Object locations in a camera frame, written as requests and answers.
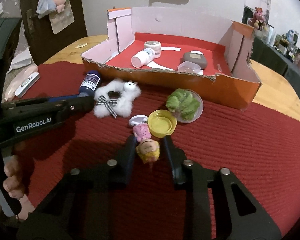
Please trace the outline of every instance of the green plush toy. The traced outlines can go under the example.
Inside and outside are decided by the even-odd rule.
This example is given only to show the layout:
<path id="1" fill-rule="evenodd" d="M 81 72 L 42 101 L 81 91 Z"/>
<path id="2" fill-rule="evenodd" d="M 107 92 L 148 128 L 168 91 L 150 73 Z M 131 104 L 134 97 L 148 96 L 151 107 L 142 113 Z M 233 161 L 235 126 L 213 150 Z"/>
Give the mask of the green plush toy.
<path id="1" fill-rule="evenodd" d="M 179 112 L 185 121 L 194 118 L 195 112 L 198 110 L 200 102 L 195 99 L 190 91 L 178 88 L 168 96 L 166 107 L 172 113 Z"/>

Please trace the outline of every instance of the door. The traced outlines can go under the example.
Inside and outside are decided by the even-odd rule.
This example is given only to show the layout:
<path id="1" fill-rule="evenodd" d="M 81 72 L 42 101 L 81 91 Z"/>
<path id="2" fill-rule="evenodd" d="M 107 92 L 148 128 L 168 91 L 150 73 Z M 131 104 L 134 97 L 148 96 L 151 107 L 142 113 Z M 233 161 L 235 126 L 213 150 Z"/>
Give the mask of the door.
<path id="1" fill-rule="evenodd" d="M 57 52 L 87 36 L 81 0 L 70 0 L 74 22 L 53 34 L 49 15 L 39 19 L 36 15 L 39 0 L 20 0 L 25 36 L 34 62 L 39 65 Z"/>

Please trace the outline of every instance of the screw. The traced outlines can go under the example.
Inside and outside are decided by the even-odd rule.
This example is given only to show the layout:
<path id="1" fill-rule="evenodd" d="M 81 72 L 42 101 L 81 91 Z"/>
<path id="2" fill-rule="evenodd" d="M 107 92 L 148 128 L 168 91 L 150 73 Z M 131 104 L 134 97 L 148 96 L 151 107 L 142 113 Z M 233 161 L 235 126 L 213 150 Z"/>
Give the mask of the screw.
<path id="1" fill-rule="evenodd" d="M 107 161 L 107 164 L 109 166 L 116 166 L 118 164 L 118 162 L 116 160 L 109 160 L 109 161 Z"/>
<path id="2" fill-rule="evenodd" d="M 193 165 L 193 161 L 191 161 L 191 160 L 184 160 L 183 161 L 183 165 L 184 166 L 192 166 Z"/>
<path id="3" fill-rule="evenodd" d="M 80 173 L 80 170 L 77 169 L 77 168 L 72 169 L 72 170 L 70 171 L 70 174 L 71 174 L 71 175 L 78 175 L 79 173 Z"/>
<path id="4" fill-rule="evenodd" d="M 229 175 L 230 174 L 230 170 L 228 168 L 222 168 L 220 171 L 223 175 Z"/>

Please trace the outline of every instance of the brown soap box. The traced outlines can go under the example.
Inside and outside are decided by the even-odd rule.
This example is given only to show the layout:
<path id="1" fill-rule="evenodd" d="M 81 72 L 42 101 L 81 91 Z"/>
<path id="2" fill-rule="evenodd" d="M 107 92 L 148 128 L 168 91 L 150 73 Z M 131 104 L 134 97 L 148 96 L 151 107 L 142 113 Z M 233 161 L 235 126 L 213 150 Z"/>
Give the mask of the brown soap box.
<path id="1" fill-rule="evenodd" d="M 207 67 L 207 60 L 202 54 L 187 52 L 183 55 L 182 62 L 190 61 L 192 63 L 198 64 L 200 69 L 205 69 Z"/>

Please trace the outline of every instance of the fluffy hair clip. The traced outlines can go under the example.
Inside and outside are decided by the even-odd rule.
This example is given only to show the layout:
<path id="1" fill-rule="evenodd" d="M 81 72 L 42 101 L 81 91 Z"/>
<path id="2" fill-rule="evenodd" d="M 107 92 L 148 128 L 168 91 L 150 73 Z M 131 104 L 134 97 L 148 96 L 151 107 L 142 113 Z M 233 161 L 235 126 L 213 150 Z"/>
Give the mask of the fluffy hair clip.
<path id="1" fill-rule="evenodd" d="M 102 118 L 112 115 L 128 117 L 131 115 L 132 103 L 141 94 L 141 90 L 137 82 L 124 82 L 121 79 L 112 80 L 106 86 L 96 90 L 94 99 L 97 101 L 93 108 L 96 117 Z"/>

